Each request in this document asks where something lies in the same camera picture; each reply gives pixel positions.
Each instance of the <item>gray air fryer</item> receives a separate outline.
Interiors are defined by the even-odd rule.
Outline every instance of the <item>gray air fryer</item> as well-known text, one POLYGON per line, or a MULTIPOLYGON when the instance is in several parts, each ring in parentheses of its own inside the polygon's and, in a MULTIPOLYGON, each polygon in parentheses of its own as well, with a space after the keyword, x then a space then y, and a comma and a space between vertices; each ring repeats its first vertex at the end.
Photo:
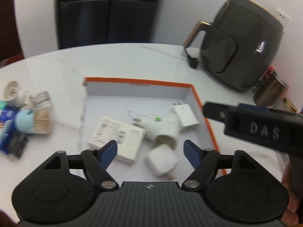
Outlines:
MULTIPOLYGON (((255 85, 278 51, 282 24, 251 0, 228 0, 214 22, 198 21, 184 42, 186 49, 199 31, 206 31, 200 56, 218 78, 241 90, 255 85)), ((198 60, 188 55, 196 68, 198 60)))

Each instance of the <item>white charger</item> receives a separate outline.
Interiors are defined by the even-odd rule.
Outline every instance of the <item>white charger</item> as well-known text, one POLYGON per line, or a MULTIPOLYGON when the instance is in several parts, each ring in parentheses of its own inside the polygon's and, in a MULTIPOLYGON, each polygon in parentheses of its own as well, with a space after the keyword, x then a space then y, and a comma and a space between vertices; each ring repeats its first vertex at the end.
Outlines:
POLYGON ((199 124, 199 121, 188 104, 172 106, 170 112, 178 116, 181 131, 193 129, 199 124))
POLYGON ((133 119, 133 125, 146 129, 146 138, 154 141, 156 146, 166 143, 173 149, 177 148, 180 132, 177 115, 168 113, 164 116, 140 116, 133 119))
POLYGON ((164 143, 154 148, 147 154, 146 162, 155 176, 167 175, 170 179, 175 178, 172 169, 177 165, 178 158, 170 145, 164 143))

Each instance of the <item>small jar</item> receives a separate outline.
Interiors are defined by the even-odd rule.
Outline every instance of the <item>small jar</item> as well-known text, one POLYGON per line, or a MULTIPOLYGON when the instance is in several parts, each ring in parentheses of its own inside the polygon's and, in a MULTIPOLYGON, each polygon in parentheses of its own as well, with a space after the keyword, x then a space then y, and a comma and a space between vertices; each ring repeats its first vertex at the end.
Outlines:
POLYGON ((255 93, 254 102, 259 107, 270 107, 287 89, 287 82, 275 71, 272 71, 268 79, 255 93))
POLYGON ((291 113, 296 113, 298 111, 295 105, 287 97, 277 100, 272 108, 291 113))

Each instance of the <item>blue packaging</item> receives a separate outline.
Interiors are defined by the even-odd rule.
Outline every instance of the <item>blue packaging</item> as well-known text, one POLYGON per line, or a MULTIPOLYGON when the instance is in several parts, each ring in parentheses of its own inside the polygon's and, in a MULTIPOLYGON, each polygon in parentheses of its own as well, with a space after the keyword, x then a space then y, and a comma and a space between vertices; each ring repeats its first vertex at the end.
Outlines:
POLYGON ((16 130, 14 118, 17 112, 17 109, 8 107, 0 110, 0 151, 3 151, 6 154, 9 154, 7 145, 10 137, 16 130))

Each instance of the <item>electrical outlet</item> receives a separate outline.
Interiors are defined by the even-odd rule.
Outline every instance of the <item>electrical outlet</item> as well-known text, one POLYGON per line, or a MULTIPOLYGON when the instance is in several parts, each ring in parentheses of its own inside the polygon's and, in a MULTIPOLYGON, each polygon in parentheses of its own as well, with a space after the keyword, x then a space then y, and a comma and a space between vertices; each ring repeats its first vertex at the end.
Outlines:
POLYGON ((290 21, 290 18, 279 9, 275 9, 273 11, 273 15, 281 22, 283 27, 285 28, 286 24, 290 21))

